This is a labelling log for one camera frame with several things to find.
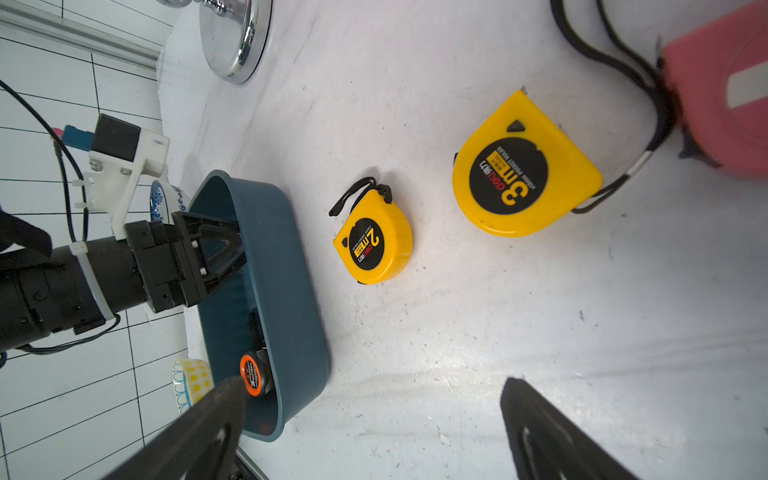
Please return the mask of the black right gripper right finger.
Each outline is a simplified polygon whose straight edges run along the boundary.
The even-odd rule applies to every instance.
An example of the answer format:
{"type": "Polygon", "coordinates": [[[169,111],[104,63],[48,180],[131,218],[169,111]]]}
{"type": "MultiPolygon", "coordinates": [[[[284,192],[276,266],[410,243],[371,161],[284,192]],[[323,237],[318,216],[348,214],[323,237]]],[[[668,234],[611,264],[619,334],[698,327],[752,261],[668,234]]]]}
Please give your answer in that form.
{"type": "Polygon", "coordinates": [[[520,479],[635,477],[527,381],[507,379],[500,407],[520,479]]]}

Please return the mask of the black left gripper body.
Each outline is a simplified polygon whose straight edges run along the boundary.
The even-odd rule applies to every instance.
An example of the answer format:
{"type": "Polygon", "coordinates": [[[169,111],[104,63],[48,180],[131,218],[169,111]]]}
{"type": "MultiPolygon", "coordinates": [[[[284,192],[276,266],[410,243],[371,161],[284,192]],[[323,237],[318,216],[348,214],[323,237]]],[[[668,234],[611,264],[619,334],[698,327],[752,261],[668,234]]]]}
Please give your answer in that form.
{"type": "Polygon", "coordinates": [[[74,258],[89,295],[76,333],[104,325],[142,303],[156,313],[207,298],[200,218],[176,218],[172,224],[138,221],[126,238],[106,237],[74,244],[74,258]]]}

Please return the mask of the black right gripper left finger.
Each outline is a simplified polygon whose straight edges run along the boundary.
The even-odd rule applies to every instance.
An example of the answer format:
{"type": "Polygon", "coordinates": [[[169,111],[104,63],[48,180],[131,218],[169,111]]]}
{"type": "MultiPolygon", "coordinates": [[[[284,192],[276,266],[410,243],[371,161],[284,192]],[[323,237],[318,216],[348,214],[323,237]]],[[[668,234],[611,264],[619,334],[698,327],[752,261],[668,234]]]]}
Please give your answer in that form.
{"type": "Polygon", "coordinates": [[[228,479],[241,436],[247,393],[242,381],[218,383],[108,479],[228,479]]]}

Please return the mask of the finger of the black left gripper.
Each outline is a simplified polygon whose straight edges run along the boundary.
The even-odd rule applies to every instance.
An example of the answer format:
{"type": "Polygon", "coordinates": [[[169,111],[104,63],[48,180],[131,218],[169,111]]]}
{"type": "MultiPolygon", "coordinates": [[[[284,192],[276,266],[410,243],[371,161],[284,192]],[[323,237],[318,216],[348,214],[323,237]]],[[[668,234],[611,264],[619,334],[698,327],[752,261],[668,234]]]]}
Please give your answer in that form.
{"type": "Polygon", "coordinates": [[[237,221],[189,212],[173,213],[175,246],[185,300],[205,300],[246,263],[237,221]]]}

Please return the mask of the small yellow 2m tape measure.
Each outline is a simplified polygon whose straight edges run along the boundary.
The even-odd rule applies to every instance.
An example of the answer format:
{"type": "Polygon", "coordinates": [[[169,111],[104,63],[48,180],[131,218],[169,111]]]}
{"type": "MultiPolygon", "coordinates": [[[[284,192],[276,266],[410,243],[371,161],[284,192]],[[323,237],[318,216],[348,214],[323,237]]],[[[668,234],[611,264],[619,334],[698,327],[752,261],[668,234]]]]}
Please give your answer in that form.
{"type": "Polygon", "coordinates": [[[334,248],[348,272],[363,285],[375,285],[400,274],[411,258],[411,226],[393,200],[388,185],[373,177],[352,184],[329,211],[341,214],[357,194],[348,218],[333,240],[334,248]]]}

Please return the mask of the yellow 3m tape measure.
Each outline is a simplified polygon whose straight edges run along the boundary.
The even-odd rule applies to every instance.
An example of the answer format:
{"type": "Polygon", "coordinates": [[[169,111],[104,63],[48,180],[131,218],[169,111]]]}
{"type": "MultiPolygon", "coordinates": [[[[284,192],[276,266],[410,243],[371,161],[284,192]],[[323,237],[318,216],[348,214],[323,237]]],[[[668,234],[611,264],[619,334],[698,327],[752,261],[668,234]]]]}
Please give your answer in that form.
{"type": "Polygon", "coordinates": [[[637,174],[651,145],[611,185],[527,96],[514,92],[455,156],[452,187],[464,215],[501,237],[539,232],[568,213],[584,214],[637,174]]]}

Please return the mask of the pink tape measure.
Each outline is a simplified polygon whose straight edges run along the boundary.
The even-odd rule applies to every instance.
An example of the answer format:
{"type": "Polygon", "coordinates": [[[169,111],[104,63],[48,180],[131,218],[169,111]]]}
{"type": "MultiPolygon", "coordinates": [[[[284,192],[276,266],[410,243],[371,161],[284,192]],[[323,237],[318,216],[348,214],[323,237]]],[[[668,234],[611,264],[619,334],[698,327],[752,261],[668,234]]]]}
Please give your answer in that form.
{"type": "Polygon", "coordinates": [[[677,102],[681,159],[767,177],[767,3],[752,1],[662,50],[677,102]]]}

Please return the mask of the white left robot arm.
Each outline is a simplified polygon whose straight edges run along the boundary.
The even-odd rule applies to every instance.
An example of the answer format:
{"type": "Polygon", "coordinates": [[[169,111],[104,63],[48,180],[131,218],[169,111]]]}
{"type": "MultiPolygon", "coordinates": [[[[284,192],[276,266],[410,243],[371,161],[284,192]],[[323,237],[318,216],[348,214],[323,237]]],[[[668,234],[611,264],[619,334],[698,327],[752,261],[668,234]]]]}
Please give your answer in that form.
{"type": "Polygon", "coordinates": [[[159,313],[211,297],[246,262],[237,222],[187,212],[137,221],[125,236],[55,248],[43,230],[1,215],[1,349],[79,335],[145,304],[159,313]]]}

